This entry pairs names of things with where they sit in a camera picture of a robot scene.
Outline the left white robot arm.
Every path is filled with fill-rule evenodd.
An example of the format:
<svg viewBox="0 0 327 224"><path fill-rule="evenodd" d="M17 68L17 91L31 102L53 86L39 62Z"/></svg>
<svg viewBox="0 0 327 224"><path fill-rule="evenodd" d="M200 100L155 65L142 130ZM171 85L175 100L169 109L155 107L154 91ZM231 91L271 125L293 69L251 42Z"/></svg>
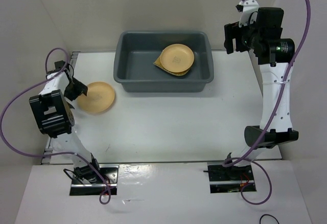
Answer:
<svg viewBox="0 0 327 224"><path fill-rule="evenodd" d="M99 183L102 170L97 160L81 143L74 129L74 108L70 101L80 95L87 95L88 88L74 77L65 62L55 62L55 69L47 71L49 81L43 90L29 99L36 124L42 134L48 135L59 144L58 152L72 152L69 157L73 161L73 174L79 182Z"/></svg>

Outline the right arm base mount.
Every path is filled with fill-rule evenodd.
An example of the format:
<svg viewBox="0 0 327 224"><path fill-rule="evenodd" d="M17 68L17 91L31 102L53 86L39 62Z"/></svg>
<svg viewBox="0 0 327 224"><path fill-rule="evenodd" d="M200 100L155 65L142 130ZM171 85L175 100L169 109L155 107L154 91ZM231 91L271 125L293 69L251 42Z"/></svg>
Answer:
<svg viewBox="0 0 327 224"><path fill-rule="evenodd" d="M252 167L225 168L222 163L207 163L207 173L211 193L238 193L245 186L244 192L256 192Z"/></svg>

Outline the woven bamboo tray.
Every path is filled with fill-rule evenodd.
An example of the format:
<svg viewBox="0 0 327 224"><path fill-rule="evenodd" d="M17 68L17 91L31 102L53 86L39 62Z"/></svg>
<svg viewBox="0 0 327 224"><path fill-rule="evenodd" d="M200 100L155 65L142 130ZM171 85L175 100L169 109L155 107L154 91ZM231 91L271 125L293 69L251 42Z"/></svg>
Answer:
<svg viewBox="0 0 327 224"><path fill-rule="evenodd" d="M164 72L168 73L168 74L171 74L173 76L177 76L177 77L181 77L181 76L184 76L186 75L189 71L190 71L190 68L187 69L186 71L183 71L183 72L179 72L179 73L174 73L174 72L170 72L168 71L167 69L164 68L164 66L161 64L161 56L159 55L159 57L153 62L153 64L160 68L161 70L163 70Z"/></svg>

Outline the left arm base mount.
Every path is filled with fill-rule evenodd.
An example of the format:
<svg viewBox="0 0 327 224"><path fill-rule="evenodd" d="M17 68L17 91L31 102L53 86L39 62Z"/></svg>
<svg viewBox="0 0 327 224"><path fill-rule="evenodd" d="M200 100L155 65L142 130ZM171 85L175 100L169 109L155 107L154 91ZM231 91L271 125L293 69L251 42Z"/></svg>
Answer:
<svg viewBox="0 0 327 224"><path fill-rule="evenodd" d="M85 179L77 178L74 172L70 169L63 169L63 172L71 180L70 196L90 196L99 195L106 189L106 185L99 178L94 182L90 183ZM111 164L100 164L99 172L110 186L111 195L117 195L117 183L119 166Z"/></svg>

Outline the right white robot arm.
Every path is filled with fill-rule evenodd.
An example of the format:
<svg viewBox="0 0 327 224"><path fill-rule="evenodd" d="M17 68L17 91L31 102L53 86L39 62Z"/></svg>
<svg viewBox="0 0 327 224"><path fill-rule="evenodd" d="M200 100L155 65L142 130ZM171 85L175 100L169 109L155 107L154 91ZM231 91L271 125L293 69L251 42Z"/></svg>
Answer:
<svg viewBox="0 0 327 224"><path fill-rule="evenodd" d="M246 126L246 148L240 155L230 153L224 161L224 174L236 179L265 149L297 141L290 115L290 79L295 43L282 38L284 11L275 7L237 6L238 22L224 27L227 54L252 50L258 59L263 84L263 113L259 125Z"/></svg>

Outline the yellow bear plate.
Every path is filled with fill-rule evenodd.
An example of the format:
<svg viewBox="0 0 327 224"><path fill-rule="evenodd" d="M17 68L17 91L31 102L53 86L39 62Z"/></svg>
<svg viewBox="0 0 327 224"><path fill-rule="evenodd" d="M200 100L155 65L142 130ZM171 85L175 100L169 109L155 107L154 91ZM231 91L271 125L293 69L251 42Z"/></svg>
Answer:
<svg viewBox="0 0 327 224"><path fill-rule="evenodd" d="M193 65L194 53L186 45L172 44L162 51L160 62L166 70L172 73L181 73Z"/></svg>
<svg viewBox="0 0 327 224"><path fill-rule="evenodd" d="M108 110L115 100L114 88L106 82L93 82L88 86L87 95L77 98L78 107L89 114L100 114Z"/></svg>

